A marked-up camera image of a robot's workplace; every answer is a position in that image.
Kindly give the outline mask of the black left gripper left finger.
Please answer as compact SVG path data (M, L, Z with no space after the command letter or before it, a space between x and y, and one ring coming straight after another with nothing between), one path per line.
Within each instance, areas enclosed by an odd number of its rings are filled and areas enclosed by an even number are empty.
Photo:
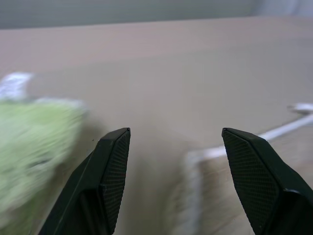
M39 235L113 235L130 139L130 128L121 128L98 141L70 175Z

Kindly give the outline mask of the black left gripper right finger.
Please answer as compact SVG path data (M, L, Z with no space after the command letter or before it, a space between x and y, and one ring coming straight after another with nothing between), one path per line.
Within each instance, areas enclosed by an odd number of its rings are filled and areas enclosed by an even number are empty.
M255 235L313 235L313 189L263 138L224 128L235 190Z

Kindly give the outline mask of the light green towel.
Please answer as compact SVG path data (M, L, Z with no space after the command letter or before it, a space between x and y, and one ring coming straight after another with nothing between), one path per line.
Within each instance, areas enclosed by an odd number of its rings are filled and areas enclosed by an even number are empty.
M31 73L0 81L0 235L31 235L51 203L56 169L67 162L86 109L72 99L30 98Z

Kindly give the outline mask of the white tape line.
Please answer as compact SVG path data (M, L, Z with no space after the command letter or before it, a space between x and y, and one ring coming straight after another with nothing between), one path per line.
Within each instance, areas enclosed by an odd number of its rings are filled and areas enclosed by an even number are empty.
M299 117L256 135L313 189L313 104L298 103ZM167 208L169 235L255 235L235 190L224 142L182 159L181 182Z

